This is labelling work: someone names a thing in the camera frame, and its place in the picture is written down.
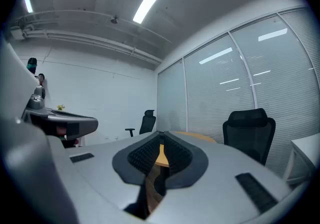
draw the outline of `chair backrest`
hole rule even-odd
[[[275,120],[263,108],[234,111],[223,124],[224,144],[265,165],[275,130]]]
[[[144,112],[139,134],[152,132],[155,122],[156,117],[154,116],[154,110],[147,110],[146,112]]]

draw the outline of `ceiling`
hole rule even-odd
[[[206,24],[252,0],[157,0],[141,24],[133,17],[142,0],[30,0],[34,13],[17,0],[10,22],[36,29],[102,37],[165,56]],[[110,20],[119,17],[118,24]]]

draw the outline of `wooden desk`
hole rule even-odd
[[[175,131],[175,133],[189,135],[189,136],[192,136],[192,137],[200,139],[200,140],[205,140],[205,141],[216,143],[216,141],[213,138],[210,138],[208,136],[205,136],[205,135],[202,135],[199,133],[186,132],[186,131]],[[164,145],[160,145],[160,153],[159,153],[158,158],[155,161],[155,164],[158,166],[162,166],[162,167],[169,167],[168,159],[166,158],[165,153],[164,153]]]

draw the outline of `desk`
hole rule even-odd
[[[213,142],[215,143],[216,141],[208,136],[199,134],[199,133],[194,133],[194,132],[186,132],[186,131],[175,131],[175,133],[177,134],[184,134],[184,135],[189,135],[192,136],[194,138],[197,138],[199,140],[205,140],[205,141],[209,141],[209,142]],[[164,145],[160,145],[160,153],[158,158],[155,161],[155,164],[158,166],[162,166],[162,167],[169,167],[169,163],[168,160],[165,156],[165,152],[164,152]]]
[[[319,165],[320,133],[291,140],[291,154],[282,179],[287,181],[294,167],[296,155],[299,155],[312,174]]]

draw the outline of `black office chair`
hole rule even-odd
[[[263,108],[234,111],[223,124],[224,144],[266,164],[276,122]]]
[[[147,110],[146,112],[144,112],[144,117],[142,118],[142,124],[141,124],[139,134],[145,134],[145,133],[152,132],[152,129],[154,128],[155,122],[156,122],[156,117],[154,116],[154,110]],[[134,136],[132,131],[134,131],[135,129],[127,128],[124,130],[130,131],[131,137]]]

